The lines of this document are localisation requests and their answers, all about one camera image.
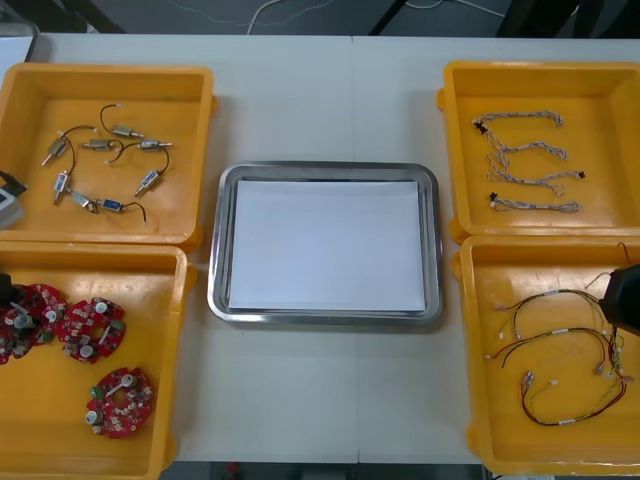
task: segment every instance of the black wire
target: black wire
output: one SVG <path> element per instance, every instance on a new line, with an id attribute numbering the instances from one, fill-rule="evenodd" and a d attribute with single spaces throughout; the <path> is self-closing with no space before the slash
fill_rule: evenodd
<path id="1" fill-rule="evenodd" d="M 67 135 L 69 135 L 71 132 L 73 132 L 75 130 L 95 130 L 95 129 L 96 129 L 96 127 L 94 127 L 92 125 L 77 125 L 75 127 L 70 128 L 69 130 L 64 132 L 62 135 L 60 135 L 60 138 L 66 137 Z"/>
<path id="2" fill-rule="evenodd" d="M 69 148 L 71 149 L 71 168 L 69 169 L 69 171 L 67 172 L 67 174 L 69 176 L 71 176 L 71 174 L 73 173 L 73 171 L 76 168 L 76 149 L 73 148 L 73 144 L 71 143 L 71 140 L 69 140 L 67 137 L 65 137 L 64 135 L 61 137 L 65 142 L 67 142 L 67 145 L 69 145 Z"/>
<path id="3" fill-rule="evenodd" d="M 136 146 L 136 145 L 138 145 L 138 143 L 137 143 L 137 142 L 136 142 L 136 143 L 129 143 L 128 145 L 124 145 L 124 146 L 120 149 L 120 151 L 118 152 L 118 155 L 116 156 L 116 158 L 114 158 L 113 160 L 107 160 L 105 163 L 113 163 L 113 162 L 115 162 L 116 160 L 118 160 L 118 159 L 122 156 L 122 154 L 124 153 L 124 151 L 125 151 L 127 148 L 129 148 L 129 147 L 133 147 L 133 146 Z"/>
<path id="4" fill-rule="evenodd" d="M 111 146 L 112 142 L 116 142 L 118 144 L 120 144 L 120 150 L 122 150 L 124 148 L 124 143 L 122 143 L 120 140 L 118 140 L 117 138 L 112 138 L 111 140 L 109 140 L 109 146 Z"/>
<path id="5" fill-rule="evenodd" d="M 127 203 L 127 204 L 123 205 L 122 208 L 127 208 L 127 207 L 130 207 L 131 205 L 137 205 L 137 206 L 140 207 L 140 210 L 142 210 L 142 220 L 144 221 L 144 223 L 147 223 L 147 211 L 138 202 Z"/>
<path id="6" fill-rule="evenodd" d="M 118 104 L 117 103 L 110 103 L 109 105 L 105 105 L 104 107 L 102 107 L 102 109 L 100 110 L 100 123 L 102 124 L 102 128 L 104 128 L 107 132 L 113 134 L 113 131 L 111 131 L 110 128 L 107 128 L 107 126 L 104 124 L 104 120 L 102 119 L 102 115 L 104 114 L 104 111 L 107 108 L 112 108 L 112 107 L 117 107 Z"/>
<path id="7" fill-rule="evenodd" d="M 604 335 L 602 335 L 600 332 L 598 332 L 597 330 L 594 330 L 592 328 L 571 327 L 571 328 L 567 328 L 566 330 L 567 330 L 567 333 L 582 332 L 582 333 L 587 333 L 587 334 L 591 335 L 592 337 L 596 338 L 596 340 L 598 340 L 598 343 L 599 343 L 601 348 L 604 348 L 603 345 L 602 345 L 602 342 L 600 341 L 601 339 L 604 339 L 605 342 L 608 342 L 608 340 L 604 337 Z M 509 356 L 511 356 L 511 354 L 513 352 L 515 352 L 517 349 L 519 349 L 520 347 L 522 347 L 524 345 L 527 345 L 528 343 L 530 343 L 533 340 L 538 340 L 540 338 L 545 338 L 545 337 L 552 337 L 554 335 L 559 335 L 559 334 L 554 334 L 552 332 L 545 332 L 545 333 L 541 333 L 540 335 L 536 335 L 535 337 L 531 337 L 531 338 L 522 340 L 522 342 L 520 344 L 516 345 L 515 347 L 513 347 L 511 350 L 509 350 L 507 352 L 507 354 L 504 356 L 504 359 L 502 360 L 502 367 L 501 368 L 505 367 L 505 365 L 507 364 L 507 359 L 509 358 Z"/>
<path id="8" fill-rule="evenodd" d="M 167 164 L 164 166 L 164 168 L 162 170 L 160 170 L 158 172 L 158 176 L 162 175 L 164 172 L 167 171 L 167 168 L 169 168 L 169 150 L 167 150 L 164 147 L 160 147 L 162 150 L 164 150 L 164 154 L 167 156 Z"/>
<path id="9" fill-rule="evenodd" d="M 594 297 L 593 295 L 591 295 L 590 293 L 587 292 L 583 292 L 582 290 L 572 290 L 569 288 L 561 288 L 556 290 L 552 295 L 558 295 L 559 293 L 572 293 L 574 295 L 578 295 L 579 297 L 581 297 L 583 300 L 591 301 L 593 303 L 595 303 L 596 305 L 600 306 L 599 300 Z M 513 313 L 513 319 L 512 319 L 512 323 L 513 323 L 513 331 L 517 332 L 518 331 L 518 327 L 517 327 L 517 323 L 516 320 L 518 318 L 518 313 L 520 313 L 520 309 L 522 307 L 524 307 L 527 303 L 537 299 L 537 298 L 542 298 L 542 297 L 550 297 L 552 296 L 549 294 L 549 292 L 544 292 L 544 293 L 538 293 L 537 295 L 532 295 L 530 297 L 527 297 L 523 300 L 520 300 L 520 302 L 516 303 L 515 305 L 513 305 L 510 308 L 513 307 L 517 307 L 516 311 Z"/>

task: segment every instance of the tray rim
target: tray rim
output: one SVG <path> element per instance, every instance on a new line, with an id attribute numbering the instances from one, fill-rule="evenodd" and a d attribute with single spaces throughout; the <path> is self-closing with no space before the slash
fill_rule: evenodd
<path id="1" fill-rule="evenodd" d="M 223 285 L 223 266 L 220 259 L 229 260 L 226 248 L 226 236 L 229 234 L 230 203 L 232 191 L 235 186 L 229 186 L 228 180 L 237 169 L 242 168 L 334 168 L 339 170 L 407 170 L 423 176 L 428 182 L 430 194 L 420 195 L 421 223 L 424 217 L 425 235 L 421 238 L 424 255 L 428 255 L 431 269 L 423 268 L 425 274 L 425 293 L 427 281 L 432 285 L 434 301 L 428 303 L 422 312 L 376 312 L 376 311 L 348 311 L 348 310 L 308 310 L 293 312 L 292 310 L 269 309 L 242 309 L 243 312 L 235 313 L 221 302 L 220 289 L 227 288 L 228 281 Z M 426 167 L 415 163 L 382 163 L 382 162 L 319 162 L 319 161 L 274 161 L 274 162 L 248 162 L 234 164 L 223 172 L 220 177 L 218 189 L 218 203 L 213 228 L 213 241 L 211 245 L 211 257 L 209 264 L 209 277 L 207 282 L 207 301 L 209 308 L 215 316 L 226 322 L 254 322 L 254 323 L 296 323 L 312 325 L 361 325 L 361 326 L 424 326 L 435 322 L 442 313 L 442 242 L 440 238 L 439 197 L 438 182 L 433 173 Z"/>

